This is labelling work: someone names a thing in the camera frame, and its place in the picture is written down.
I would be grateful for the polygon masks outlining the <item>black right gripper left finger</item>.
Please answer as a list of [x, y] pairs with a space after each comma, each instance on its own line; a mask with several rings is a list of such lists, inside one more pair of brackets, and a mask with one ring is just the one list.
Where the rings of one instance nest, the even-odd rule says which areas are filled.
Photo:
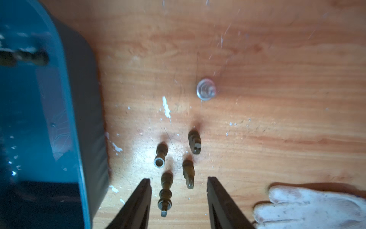
[[152, 188], [144, 178], [107, 229], [146, 229], [148, 227]]

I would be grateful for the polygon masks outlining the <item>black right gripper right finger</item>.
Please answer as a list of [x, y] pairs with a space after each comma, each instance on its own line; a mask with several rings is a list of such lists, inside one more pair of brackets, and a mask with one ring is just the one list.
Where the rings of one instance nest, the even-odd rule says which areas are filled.
[[207, 199], [212, 229], [254, 228], [216, 177], [208, 177]]

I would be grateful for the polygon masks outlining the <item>teal plastic storage box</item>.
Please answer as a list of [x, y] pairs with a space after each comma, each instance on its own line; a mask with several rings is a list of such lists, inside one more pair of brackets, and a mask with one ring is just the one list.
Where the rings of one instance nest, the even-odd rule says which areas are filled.
[[38, 1], [1, 1], [1, 228], [90, 229], [109, 186], [94, 53]]

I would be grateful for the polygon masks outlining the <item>white gloved hand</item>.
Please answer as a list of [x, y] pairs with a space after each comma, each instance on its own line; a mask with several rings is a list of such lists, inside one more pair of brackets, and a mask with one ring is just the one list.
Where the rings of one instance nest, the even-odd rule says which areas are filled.
[[256, 229], [364, 229], [366, 200], [302, 187], [273, 186], [253, 209]]

